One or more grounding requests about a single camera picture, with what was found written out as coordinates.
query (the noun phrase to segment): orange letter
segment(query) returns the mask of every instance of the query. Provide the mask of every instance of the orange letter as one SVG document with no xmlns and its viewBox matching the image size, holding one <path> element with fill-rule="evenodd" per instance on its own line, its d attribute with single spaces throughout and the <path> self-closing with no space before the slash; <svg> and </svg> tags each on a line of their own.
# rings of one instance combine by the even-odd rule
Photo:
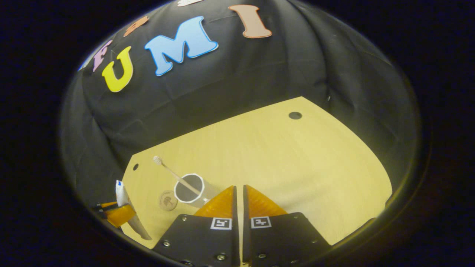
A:
<svg viewBox="0 0 475 267">
<path fill-rule="evenodd" d="M 127 30 L 125 31 L 125 33 L 123 34 L 124 37 L 126 37 L 127 35 L 129 35 L 131 32 L 133 32 L 136 28 L 142 26 L 145 22 L 148 21 L 148 17 L 145 16 L 141 19 L 139 19 L 138 21 L 134 22 L 129 28 L 127 28 Z"/>
<path fill-rule="evenodd" d="M 264 38 L 272 35 L 272 31 L 266 29 L 261 21 L 256 6 L 251 5 L 235 5 L 228 7 L 230 10 L 234 10 L 241 18 L 244 28 L 246 29 L 242 35 L 247 38 Z"/>
</svg>

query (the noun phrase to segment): cup rim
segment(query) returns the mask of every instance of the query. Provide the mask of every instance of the cup rim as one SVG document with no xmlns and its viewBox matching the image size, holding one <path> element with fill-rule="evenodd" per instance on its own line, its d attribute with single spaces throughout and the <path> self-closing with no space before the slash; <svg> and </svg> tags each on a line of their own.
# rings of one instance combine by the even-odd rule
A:
<svg viewBox="0 0 475 267">
<path fill-rule="evenodd" d="M 175 187 L 173 188 L 173 193 L 175 194 L 175 198 L 178 199 L 178 201 L 180 201 L 181 203 L 193 203 L 193 202 L 197 201 L 198 199 L 201 198 L 201 196 L 203 195 L 203 192 L 204 192 L 204 190 L 205 190 L 205 182 L 204 182 L 203 178 L 202 178 L 201 176 L 199 176 L 198 174 L 196 174 L 196 173 L 188 173 L 188 174 L 183 175 L 181 178 L 185 178 L 186 176 L 190 176 L 190 175 L 196 175 L 196 176 L 198 176 L 198 178 L 201 180 L 201 184 L 202 184 L 201 191 L 199 192 L 199 195 L 198 195 L 196 198 L 194 198 L 194 199 L 192 199 L 192 200 L 190 200 L 190 201 L 182 201 L 182 200 L 177 196 L 177 185 L 180 183 L 179 181 L 177 181 L 176 184 L 175 184 Z"/>
</svg>

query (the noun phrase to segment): toothpaste tube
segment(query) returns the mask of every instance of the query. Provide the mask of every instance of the toothpaste tube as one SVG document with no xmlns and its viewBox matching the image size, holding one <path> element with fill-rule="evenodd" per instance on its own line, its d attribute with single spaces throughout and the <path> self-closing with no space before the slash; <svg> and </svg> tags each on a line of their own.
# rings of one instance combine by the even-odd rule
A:
<svg viewBox="0 0 475 267">
<path fill-rule="evenodd" d="M 117 180 L 115 182 L 115 196 L 117 198 L 117 205 L 119 207 L 130 204 L 132 206 L 132 209 L 135 210 L 135 208 L 132 205 L 132 202 L 130 201 L 129 195 L 127 194 L 127 191 L 125 190 L 123 182 Z M 128 221 L 130 227 L 137 233 L 139 234 L 143 239 L 145 240 L 151 240 L 152 238 L 149 236 L 145 228 L 143 227 L 142 223 L 139 220 L 139 216 L 137 213 Z"/>
</svg>

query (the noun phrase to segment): yellow letter u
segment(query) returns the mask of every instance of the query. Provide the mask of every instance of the yellow letter u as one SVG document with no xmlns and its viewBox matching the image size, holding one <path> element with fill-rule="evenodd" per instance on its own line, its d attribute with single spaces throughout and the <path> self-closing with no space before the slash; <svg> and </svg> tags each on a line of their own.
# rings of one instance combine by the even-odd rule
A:
<svg viewBox="0 0 475 267">
<path fill-rule="evenodd" d="M 129 56 L 130 48 L 131 47 L 126 47 L 117 55 L 117 59 L 121 61 L 123 68 L 123 75 L 120 79 L 115 77 L 114 70 L 112 69 L 112 66 L 114 66 L 113 61 L 102 71 L 102 76 L 105 78 L 107 87 L 114 93 L 122 90 L 132 79 L 133 67 Z"/>
</svg>

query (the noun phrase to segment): foam letter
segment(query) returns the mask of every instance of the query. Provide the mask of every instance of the foam letter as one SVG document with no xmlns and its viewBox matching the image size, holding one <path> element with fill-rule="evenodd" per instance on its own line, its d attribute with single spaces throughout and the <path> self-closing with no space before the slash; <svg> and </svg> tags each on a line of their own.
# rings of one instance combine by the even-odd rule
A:
<svg viewBox="0 0 475 267">
<path fill-rule="evenodd" d="M 95 55 L 94 55 L 94 68 L 92 72 L 95 72 L 95 69 L 99 67 L 99 65 L 104 60 L 103 56 L 107 52 L 107 47 L 112 43 L 112 40 L 108 41 Z"/>
<path fill-rule="evenodd" d="M 180 0 L 180 1 L 178 1 L 178 6 L 179 7 L 184 7 L 184 6 L 188 6 L 188 5 L 200 2 L 200 1 L 203 1 L 203 0 Z"/>
<path fill-rule="evenodd" d="M 145 16 L 145 17 L 139 19 L 138 21 L 134 22 L 129 28 L 127 28 L 127 30 L 125 31 L 123 36 L 126 37 L 131 32 L 133 32 L 136 28 L 138 28 L 138 27 L 142 26 L 143 24 L 145 24 L 145 22 L 147 22 L 147 21 L 148 21 L 148 17 Z"/>
<path fill-rule="evenodd" d="M 173 63 L 166 61 L 165 55 L 177 63 L 183 62 L 185 44 L 188 46 L 188 57 L 199 57 L 218 48 L 218 43 L 209 39 L 201 21 L 203 16 L 189 19 L 180 24 L 175 40 L 159 35 L 150 40 L 145 49 L 150 50 L 157 66 L 155 74 L 162 76 L 170 71 Z"/>
<path fill-rule="evenodd" d="M 246 38 L 264 38 L 272 35 L 272 31 L 266 29 L 259 17 L 256 6 L 251 5 L 235 5 L 228 7 L 230 10 L 236 11 L 241 18 L 242 24 L 246 29 L 242 35 Z"/>
<path fill-rule="evenodd" d="M 123 68 L 123 75 L 120 79 L 117 79 L 114 74 L 114 62 L 109 63 L 105 69 L 102 71 L 102 76 L 105 78 L 105 83 L 109 90 L 114 93 L 122 90 L 127 84 L 129 84 L 132 79 L 133 66 L 132 61 L 130 60 L 129 50 L 131 47 L 126 47 L 118 55 L 117 59 L 121 61 Z"/>
</svg>

